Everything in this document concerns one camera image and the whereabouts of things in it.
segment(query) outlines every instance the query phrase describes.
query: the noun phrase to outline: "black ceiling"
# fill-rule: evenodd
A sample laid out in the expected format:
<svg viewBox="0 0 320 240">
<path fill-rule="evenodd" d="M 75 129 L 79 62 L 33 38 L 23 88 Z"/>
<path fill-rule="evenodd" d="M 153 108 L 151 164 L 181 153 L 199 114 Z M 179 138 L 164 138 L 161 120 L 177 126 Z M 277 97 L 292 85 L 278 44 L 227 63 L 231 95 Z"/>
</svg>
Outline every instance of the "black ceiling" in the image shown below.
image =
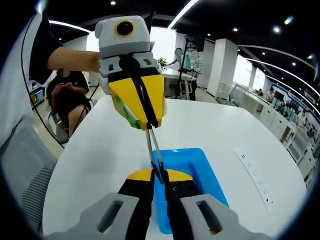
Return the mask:
<svg viewBox="0 0 320 240">
<path fill-rule="evenodd" d="M 115 1 L 116 5 L 111 6 L 109 0 L 49 0 L 45 13 L 50 20 L 94 31 L 95 23 L 106 16 L 137 14 L 147 17 L 148 14 L 155 12 L 152 25 L 167 27 L 189 2 L 189 0 Z M 320 21 L 317 19 L 316 1 L 305 0 L 303 3 L 297 1 L 297 4 L 293 2 L 289 0 L 200 0 L 174 28 L 179 33 L 202 34 L 211 40 L 227 38 L 238 45 L 257 45 L 281 50 L 315 66 L 316 58 L 307 59 L 307 57 L 310 54 L 317 54 L 316 43 L 320 42 L 318 31 Z M 294 17 L 293 22 L 285 25 L 284 21 L 289 16 Z M 280 27 L 279 34 L 273 32 L 274 26 Z M 234 27 L 238 28 L 237 32 L 232 31 Z M 52 25 L 51 31 L 62 38 L 62 42 L 86 34 L 80 30 L 58 25 Z M 315 70 L 305 63 L 271 50 L 251 47 L 246 49 L 260 61 L 293 73 L 319 91 L 318 83 L 314 82 Z M 239 54 L 252 58 L 252 55 L 248 55 L 242 49 Z M 264 70 L 260 64 L 253 63 L 253 65 Z M 267 67 L 271 71 L 266 72 L 267 75 L 275 77 L 303 94 L 305 84 L 283 71 L 271 66 Z"/>
</svg>

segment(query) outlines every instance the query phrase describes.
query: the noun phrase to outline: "desk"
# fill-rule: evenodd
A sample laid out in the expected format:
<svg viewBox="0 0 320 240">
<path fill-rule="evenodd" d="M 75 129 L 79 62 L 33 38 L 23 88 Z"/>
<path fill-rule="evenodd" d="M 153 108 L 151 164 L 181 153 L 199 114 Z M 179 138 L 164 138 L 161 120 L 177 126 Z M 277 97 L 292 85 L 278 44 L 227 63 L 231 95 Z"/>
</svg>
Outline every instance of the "desk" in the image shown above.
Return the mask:
<svg viewBox="0 0 320 240">
<path fill-rule="evenodd" d="M 246 91 L 240 107 L 259 119 L 284 145 L 296 131 L 296 125 L 277 112 L 264 98 Z"/>
<path fill-rule="evenodd" d="M 154 132 L 160 149 L 204 151 L 229 207 L 238 214 L 240 224 L 252 232 L 278 234 L 305 199 L 304 180 L 287 150 L 242 108 L 167 99 L 167 114 Z M 236 148 L 250 156 L 263 174 L 274 199 L 270 215 L 236 156 Z M 57 162 L 44 201 L 44 235 L 73 227 L 82 211 L 107 193 L 117 193 L 134 171 L 149 167 L 146 134 L 130 127 L 114 109 L 111 97 L 104 96 L 82 121 Z M 146 239 L 173 239 L 159 231 L 154 211 Z"/>
<path fill-rule="evenodd" d="M 166 97 L 172 97 L 176 95 L 176 89 L 179 88 L 179 74 L 180 72 L 171 68 L 163 70 L 161 73 L 164 77 L 164 95 Z M 191 79 L 196 80 L 194 77 L 192 78 L 191 75 L 182 73 L 181 80 L 188 80 Z"/>
<path fill-rule="evenodd" d="M 270 106 L 267 100 L 249 91 L 245 92 L 240 102 L 240 107 L 246 109 L 255 117 L 258 117 L 260 115 L 259 113 L 261 113 L 264 106 Z"/>
</svg>

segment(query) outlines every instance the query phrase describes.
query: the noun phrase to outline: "power strip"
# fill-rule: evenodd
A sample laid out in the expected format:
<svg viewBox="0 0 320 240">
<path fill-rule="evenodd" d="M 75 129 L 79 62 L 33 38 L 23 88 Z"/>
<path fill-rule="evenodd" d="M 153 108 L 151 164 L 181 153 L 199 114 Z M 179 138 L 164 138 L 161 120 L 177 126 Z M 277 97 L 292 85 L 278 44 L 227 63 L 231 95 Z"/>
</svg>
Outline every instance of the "power strip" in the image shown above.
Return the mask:
<svg viewBox="0 0 320 240">
<path fill-rule="evenodd" d="M 261 172 L 256 168 L 254 162 L 245 155 L 242 149 L 236 148 L 234 152 L 242 162 L 243 166 L 249 173 L 250 177 L 252 178 L 256 188 L 260 193 L 260 196 L 262 198 L 266 211 L 270 215 L 272 208 L 274 206 L 274 199 L 273 197 L 270 196 L 267 190 L 267 186 L 266 186 L 267 184 L 264 183 Z"/>
</svg>

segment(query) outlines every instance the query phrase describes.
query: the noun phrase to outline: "yellow camera ring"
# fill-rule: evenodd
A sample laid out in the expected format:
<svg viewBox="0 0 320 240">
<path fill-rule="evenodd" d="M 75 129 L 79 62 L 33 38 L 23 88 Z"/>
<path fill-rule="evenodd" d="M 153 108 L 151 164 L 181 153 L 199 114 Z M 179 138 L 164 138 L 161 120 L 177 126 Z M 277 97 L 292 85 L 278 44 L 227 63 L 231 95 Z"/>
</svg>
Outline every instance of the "yellow camera ring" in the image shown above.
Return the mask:
<svg viewBox="0 0 320 240">
<path fill-rule="evenodd" d="M 129 19 L 123 19 L 114 26 L 114 33 L 120 38 L 131 36 L 136 29 L 135 24 Z"/>
</svg>

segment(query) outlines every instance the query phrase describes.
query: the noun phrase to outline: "white robot head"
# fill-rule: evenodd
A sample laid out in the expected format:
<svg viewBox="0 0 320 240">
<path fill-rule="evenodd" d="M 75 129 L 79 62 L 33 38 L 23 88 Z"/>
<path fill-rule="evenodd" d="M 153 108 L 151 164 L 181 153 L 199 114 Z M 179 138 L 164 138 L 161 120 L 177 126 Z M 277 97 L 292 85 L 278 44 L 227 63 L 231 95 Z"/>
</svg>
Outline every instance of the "white robot head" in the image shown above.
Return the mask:
<svg viewBox="0 0 320 240">
<path fill-rule="evenodd" d="M 120 16 L 100 21 L 95 26 L 102 59 L 150 51 L 150 34 L 140 16 Z"/>
</svg>

